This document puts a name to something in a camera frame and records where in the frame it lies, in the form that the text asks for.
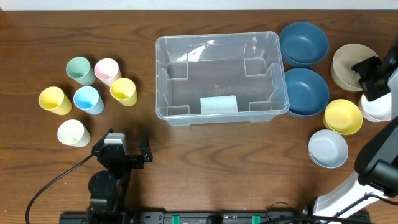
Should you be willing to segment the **beige bowl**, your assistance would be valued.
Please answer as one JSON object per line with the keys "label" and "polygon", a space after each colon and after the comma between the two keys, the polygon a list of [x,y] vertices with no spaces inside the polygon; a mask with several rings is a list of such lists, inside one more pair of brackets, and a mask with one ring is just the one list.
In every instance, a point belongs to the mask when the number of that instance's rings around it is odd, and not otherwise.
{"label": "beige bowl", "polygon": [[365,45],[347,44],[340,47],[335,52],[330,66],[333,81],[346,91],[362,91],[359,84],[360,75],[354,73],[351,67],[372,56],[378,57],[378,54]]}

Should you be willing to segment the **white bowl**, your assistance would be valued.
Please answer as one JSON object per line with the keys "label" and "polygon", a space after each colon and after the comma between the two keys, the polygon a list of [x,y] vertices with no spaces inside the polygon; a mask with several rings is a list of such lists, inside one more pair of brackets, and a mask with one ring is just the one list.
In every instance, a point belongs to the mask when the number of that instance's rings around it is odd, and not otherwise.
{"label": "white bowl", "polygon": [[358,108],[363,118],[370,122],[385,122],[391,120],[391,93],[388,93],[374,101],[368,101],[362,94]]}

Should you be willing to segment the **yellow bowl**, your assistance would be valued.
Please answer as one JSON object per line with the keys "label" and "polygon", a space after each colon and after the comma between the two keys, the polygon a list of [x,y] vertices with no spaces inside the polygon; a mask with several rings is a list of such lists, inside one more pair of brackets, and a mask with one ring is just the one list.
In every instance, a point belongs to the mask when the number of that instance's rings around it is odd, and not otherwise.
{"label": "yellow bowl", "polygon": [[360,109],[346,99],[331,101],[325,108],[323,124],[327,129],[342,135],[357,133],[363,125]]}

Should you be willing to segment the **dark blue bowl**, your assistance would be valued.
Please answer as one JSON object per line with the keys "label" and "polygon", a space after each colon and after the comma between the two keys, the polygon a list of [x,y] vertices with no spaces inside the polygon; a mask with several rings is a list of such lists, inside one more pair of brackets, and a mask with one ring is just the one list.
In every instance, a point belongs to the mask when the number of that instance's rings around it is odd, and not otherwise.
{"label": "dark blue bowl", "polygon": [[327,56],[329,41],[318,26],[309,22],[294,22],[280,33],[280,50],[285,63],[308,68]]}
{"label": "dark blue bowl", "polygon": [[330,99],[330,91],[321,75],[307,68],[293,68],[285,72],[288,114],[310,117],[321,113]]}

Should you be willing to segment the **clear plastic storage container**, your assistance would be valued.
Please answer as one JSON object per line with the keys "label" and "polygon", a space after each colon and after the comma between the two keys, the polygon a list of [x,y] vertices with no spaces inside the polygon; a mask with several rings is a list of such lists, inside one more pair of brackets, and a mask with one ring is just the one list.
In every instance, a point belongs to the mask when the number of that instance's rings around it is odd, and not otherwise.
{"label": "clear plastic storage container", "polygon": [[275,32],[163,36],[155,52],[155,112],[171,126],[266,122],[289,109]]}

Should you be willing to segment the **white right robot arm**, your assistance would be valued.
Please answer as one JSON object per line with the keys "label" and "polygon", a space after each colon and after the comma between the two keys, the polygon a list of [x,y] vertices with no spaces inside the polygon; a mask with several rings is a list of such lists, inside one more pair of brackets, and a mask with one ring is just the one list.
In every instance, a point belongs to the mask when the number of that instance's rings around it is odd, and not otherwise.
{"label": "white right robot arm", "polygon": [[303,212],[308,223],[358,223],[351,216],[375,201],[391,205],[397,196],[397,41],[384,58],[369,57],[351,67],[365,97],[391,94],[391,121],[358,154],[353,174]]}

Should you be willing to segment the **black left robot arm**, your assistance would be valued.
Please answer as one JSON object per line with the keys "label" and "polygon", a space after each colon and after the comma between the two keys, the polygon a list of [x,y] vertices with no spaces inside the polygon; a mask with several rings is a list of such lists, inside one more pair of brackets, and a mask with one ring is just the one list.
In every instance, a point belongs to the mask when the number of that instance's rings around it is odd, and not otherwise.
{"label": "black left robot arm", "polygon": [[105,168],[94,174],[88,182],[90,206],[87,223],[134,223],[134,212],[124,208],[131,171],[143,169],[152,162],[147,132],[139,144],[140,154],[127,154],[127,141],[123,133],[110,129],[92,148],[92,154]]}

